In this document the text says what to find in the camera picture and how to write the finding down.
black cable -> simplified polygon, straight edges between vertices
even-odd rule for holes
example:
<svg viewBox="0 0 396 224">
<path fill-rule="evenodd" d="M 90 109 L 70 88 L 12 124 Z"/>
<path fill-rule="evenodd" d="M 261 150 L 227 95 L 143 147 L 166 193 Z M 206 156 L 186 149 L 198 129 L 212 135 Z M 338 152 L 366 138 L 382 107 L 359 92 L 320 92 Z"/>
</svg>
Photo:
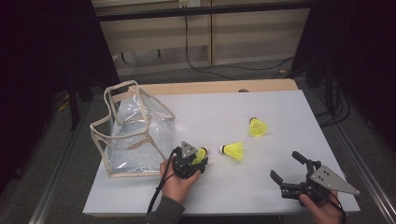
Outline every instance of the black cable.
<svg viewBox="0 0 396 224">
<path fill-rule="evenodd" d="M 320 197 L 322 197 L 324 200 L 326 200 L 329 204 L 331 204 L 334 208 L 336 208 L 338 211 L 341 212 L 341 222 L 343 224 L 347 223 L 347 213 L 344 211 L 343 205 L 341 205 L 340 201 L 338 200 L 338 198 L 330 192 L 330 194 L 335 198 L 335 200 L 337 201 L 337 204 L 335 204 L 332 200 L 330 200 L 328 197 L 324 196 L 322 193 L 320 193 L 319 191 L 317 191 L 316 189 L 313 189 L 313 191 L 315 193 L 317 193 Z"/>
<path fill-rule="evenodd" d="M 227 78 L 227 79 L 230 79 L 230 80 L 236 80 L 234 78 L 226 77 L 226 76 L 224 76 L 222 74 L 219 74 L 219 73 L 202 71 L 202 70 L 200 70 L 198 68 L 195 68 L 191 64 L 190 55 L 189 55 L 189 38 L 188 38 L 189 25 L 188 25 L 188 21 L 187 21 L 187 16 L 184 17 L 184 22 L 186 24 L 186 61 L 187 61 L 187 64 L 189 65 L 189 67 L 192 68 L 193 70 L 197 71 L 197 72 L 200 72 L 200 73 L 210 73 L 210 74 L 213 74 L 213 75 L 216 75 L 216 76 L 219 76 L 219 77 L 224 77 L 224 78 Z"/>
<path fill-rule="evenodd" d="M 319 125 L 321 128 L 329 126 L 329 125 L 332 125 L 334 123 L 342 122 L 342 121 L 346 120 L 349 117 L 349 114 L 350 114 L 349 99 L 347 98 L 347 95 L 345 94 L 344 91 L 343 91 L 343 93 L 344 93 L 344 97 L 346 98 L 346 108 L 347 108 L 346 114 L 341 119 L 338 119 L 338 117 L 335 117 L 335 118 L 330 119 L 330 120 L 328 120 L 326 122 L 323 122 L 322 124 Z"/>
<path fill-rule="evenodd" d="M 163 188 L 163 185 L 165 184 L 166 180 L 169 179 L 169 177 L 173 176 L 174 174 L 169 175 L 168 177 L 166 177 L 166 174 L 168 173 L 168 169 L 169 169 L 169 165 L 171 164 L 173 155 L 177 152 L 177 149 L 173 149 L 171 152 L 171 155 L 169 156 L 168 159 L 168 163 L 166 163 L 166 167 L 165 170 L 163 171 L 163 177 L 161 178 L 160 184 L 158 185 L 158 187 L 155 189 L 154 195 L 151 198 L 151 202 L 149 203 L 148 206 L 148 212 L 147 215 L 149 214 L 149 212 L 152 211 L 152 206 L 155 203 L 155 200 L 157 199 L 158 195 L 160 194 L 161 189 Z"/>
<path fill-rule="evenodd" d="M 252 70 L 252 71 L 265 71 L 265 70 L 270 70 L 270 69 L 277 68 L 277 67 L 279 67 L 279 70 L 280 70 L 280 67 L 282 66 L 283 63 L 285 63 L 288 60 L 294 58 L 294 55 L 293 55 L 293 56 L 283 60 L 281 63 L 279 63 L 277 65 L 274 65 L 274 66 L 271 66 L 271 67 L 266 67 L 266 68 L 247 68 L 247 67 L 234 66 L 234 65 L 212 65 L 212 66 L 202 67 L 202 68 L 198 69 L 198 68 L 194 67 L 191 64 L 191 62 L 190 62 L 189 38 L 188 38 L 188 31 L 189 31 L 189 25 L 188 24 L 189 23 L 188 23 L 188 20 L 187 20 L 187 16 L 184 17 L 184 22 L 185 22 L 185 25 L 186 25 L 186 61 L 187 61 L 187 64 L 189 65 L 190 68 L 192 68 L 193 70 L 195 70 L 197 72 L 200 72 L 200 73 L 209 73 L 209 74 L 214 74 L 216 76 L 224 77 L 224 78 L 227 78 L 227 79 L 230 79 L 230 80 L 237 80 L 237 79 L 234 79 L 234 78 L 231 78 L 231 77 L 226 77 L 226 76 L 224 76 L 222 74 L 219 74 L 219 73 L 203 71 L 203 70 L 211 69 L 211 68 L 236 68 L 236 69 L 245 69 L 245 70 Z M 271 77 L 271 79 L 278 77 L 279 74 L 280 73 L 278 72 L 274 77 Z"/>
</svg>

transparent bag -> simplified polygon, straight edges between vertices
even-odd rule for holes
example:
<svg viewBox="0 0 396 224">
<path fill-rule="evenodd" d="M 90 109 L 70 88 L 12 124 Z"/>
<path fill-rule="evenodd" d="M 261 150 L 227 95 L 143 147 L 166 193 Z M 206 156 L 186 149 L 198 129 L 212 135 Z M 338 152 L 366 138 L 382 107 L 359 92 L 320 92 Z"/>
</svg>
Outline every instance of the transparent bag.
<svg viewBox="0 0 396 224">
<path fill-rule="evenodd" d="M 175 115 L 135 81 L 105 90 L 108 115 L 91 124 L 109 177 L 159 175 L 172 151 Z"/>
</svg>

white table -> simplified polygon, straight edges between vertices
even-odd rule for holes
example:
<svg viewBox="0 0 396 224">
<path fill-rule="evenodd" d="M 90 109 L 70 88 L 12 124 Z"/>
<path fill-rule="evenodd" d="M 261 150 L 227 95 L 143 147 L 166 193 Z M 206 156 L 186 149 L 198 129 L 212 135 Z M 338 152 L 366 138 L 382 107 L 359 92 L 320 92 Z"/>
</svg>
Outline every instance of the white table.
<svg viewBox="0 0 396 224">
<path fill-rule="evenodd" d="M 284 182 L 304 181 L 306 167 L 291 156 L 292 151 L 319 160 L 343 176 L 301 91 L 158 98 L 176 115 L 175 146 L 186 141 L 209 150 L 205 173 L 184 203 L 186 216 L 286 215 L 307 211 L 296 200 L 282 199 L 279 186 L 269 176 L 273 169 Z M 252 116 L 267 123 L 265 136 L 249 136 Z M 219 153 L 219 146 L 237 141 L 245 145 L 241 162 Z M 144 216 L 159 181 L 159 176 L 108 178 L 101 163 L 83 213 L 96 217 Z M 360 211 L 354 196 L 339 193 L 339 199 L 346 211 Z"/>
</svg>

shuttlecock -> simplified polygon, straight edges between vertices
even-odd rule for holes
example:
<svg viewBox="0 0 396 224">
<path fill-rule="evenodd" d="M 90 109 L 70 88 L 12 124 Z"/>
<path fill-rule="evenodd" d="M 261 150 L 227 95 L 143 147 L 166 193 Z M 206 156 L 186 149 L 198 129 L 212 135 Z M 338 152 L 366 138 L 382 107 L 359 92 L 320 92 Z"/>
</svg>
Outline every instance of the shuttlecock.
<svg viewBox="0 0 396 224">
<path fill-rule="evenodd" d="M 241 161 L 244 157 L 244 144 L 242 142 L 237 142 L 227 146 L 221 146 L 220 152 Z"/>
<path fill-rule="evenodd" d="M 198 151 L 195 153 L 196 158 L 192 161 L 192 165 L 200 163 L 206 156 L 207 150 L 204 147 L 198 148 Z"/>
<path fill-rule="evenodd" d="M 265 135 L 267 129 L 268 129 L 267 125 L 261 120 L 255 117 L 250 119 L 249 131 L 250 131 L 250 135 L 252 135 L 253 137 L 259 137 Z"/>
</svg>

human hand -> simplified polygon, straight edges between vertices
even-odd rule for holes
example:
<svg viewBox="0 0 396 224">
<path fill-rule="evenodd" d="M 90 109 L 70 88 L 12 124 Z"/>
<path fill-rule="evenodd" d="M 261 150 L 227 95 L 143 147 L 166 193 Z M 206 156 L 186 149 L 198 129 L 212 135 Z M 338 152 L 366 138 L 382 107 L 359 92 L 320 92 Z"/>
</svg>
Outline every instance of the human hand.
<svg viewBox="0 0 396 224">
<path fill-rule="evenodd" d="M 168 163 L 168 161 L 163 161 L 163 163 L 161 163 L 161 177 L 163 177 L 166 163 Z M 177 203 L 182 204 L 187 196 L 187 193 L 189 192 L 190 187 L 198 180 L 200 174 L 201 171 L 197 171 L 190 178 L 181 179 L 177 175 L 175 175 L 173 166 L 172 164 L 170 164 L 168 172 L 166 174 L 166 178 L 168 178 L 169 176 L 171 177 L 169 177 L 163 185 L 163 196 L 166 196 L 176 201 Z"/>
<path fill-rule="evenodd" d="M 329 195 L 329 199 L 338 204 L 336 199 L 337 191 L 332 190 L 332 194 Z M 318 207 L 312 200 L 304 195 L 300 195 L 300 200 L 303 204 L 311 211 L 312 214 L 312 221 L 314 224 L 339 224 L 341 220 L 341 212 L 338 211 L 334 206 L 329 203 Z"/>
</svg>

